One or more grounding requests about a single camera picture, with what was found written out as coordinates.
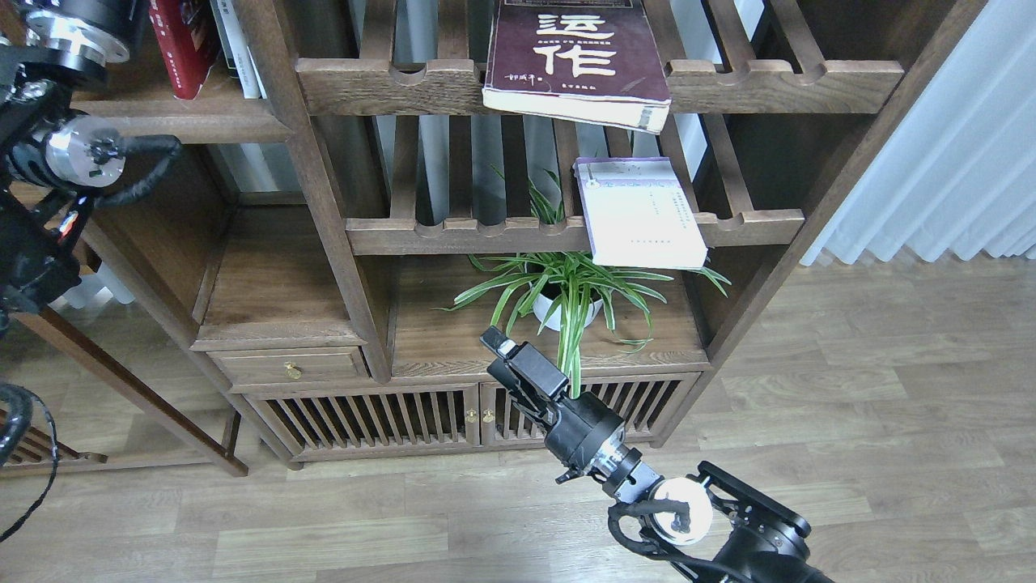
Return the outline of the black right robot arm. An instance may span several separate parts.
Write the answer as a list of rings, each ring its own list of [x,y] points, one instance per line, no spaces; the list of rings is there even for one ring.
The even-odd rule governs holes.
[[[808,564],[800,514],[711,462],[667,479],[626,446],[624,419],[593,393],[571,398],[569,377],[533,344],[495,327],[481,340],[495,354],[489,374],[565,466],[556,483],[588,476],[614,499],[607,527],[618,545],[693,582],[826,581]]]

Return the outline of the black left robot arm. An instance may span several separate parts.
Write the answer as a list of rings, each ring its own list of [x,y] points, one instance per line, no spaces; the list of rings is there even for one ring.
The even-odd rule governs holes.
[[[107,66],[137,54],[144,1],[15,1],[23,45],[2,40],[2,328],[80,283],[73,250],[90,215],[151,195],[182,151],[171,135],[122,136],[73,108]]]

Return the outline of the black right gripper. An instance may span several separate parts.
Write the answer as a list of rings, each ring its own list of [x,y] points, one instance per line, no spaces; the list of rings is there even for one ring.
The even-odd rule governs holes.
[[[625,446],[625,421],[596,395],[572,399],[566,374],[533,343],[515,343],[496,327],[480,337],[495,354],[487,372],[503,385],[514,405],[546,432],[545,445],[566,466],[555,482],[591,476],[608,495],[644,493],[643,455]]]

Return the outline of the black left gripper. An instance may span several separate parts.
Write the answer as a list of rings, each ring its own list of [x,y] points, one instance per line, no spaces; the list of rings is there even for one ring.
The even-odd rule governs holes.
[[[147,1],[18,1],[16,14],[27,43],[16,48],[16,64],[73,85],[106,84],[106,66],[136,57]]]

